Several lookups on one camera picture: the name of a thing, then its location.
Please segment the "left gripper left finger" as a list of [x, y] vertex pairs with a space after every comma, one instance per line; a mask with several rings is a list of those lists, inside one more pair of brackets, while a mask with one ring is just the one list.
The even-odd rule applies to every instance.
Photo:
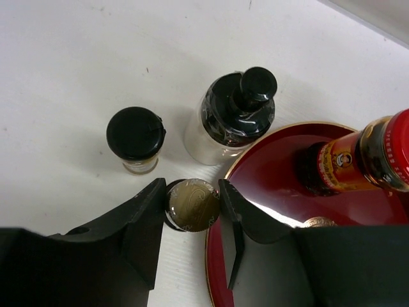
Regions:
[[2, 306], [146, 306], [155, 286], [166, 181], [68, 233], [1, 229]]

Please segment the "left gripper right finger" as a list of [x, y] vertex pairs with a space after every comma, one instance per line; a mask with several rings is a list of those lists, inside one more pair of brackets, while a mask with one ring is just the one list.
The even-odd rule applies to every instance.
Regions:
[[293, 228], [219, 181], [235, 306], [407, 306], [408, 227]]

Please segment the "small yellow label oil bottle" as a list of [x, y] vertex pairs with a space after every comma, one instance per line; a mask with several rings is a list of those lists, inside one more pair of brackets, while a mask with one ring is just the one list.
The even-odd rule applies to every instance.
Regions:
[[209, 229], [220, 214], [220, 196], [211, 183], [181, 179], [166, 187], [165, 223], [179, 232], [197, 233]]

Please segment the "red lid chili sauce jar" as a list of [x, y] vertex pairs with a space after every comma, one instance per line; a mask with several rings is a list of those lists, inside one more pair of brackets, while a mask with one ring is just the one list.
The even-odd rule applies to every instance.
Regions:
[[408, 110], [299, 151], [295, 169], [299, 182], [317, 196], [373, 189], [408, 192]]

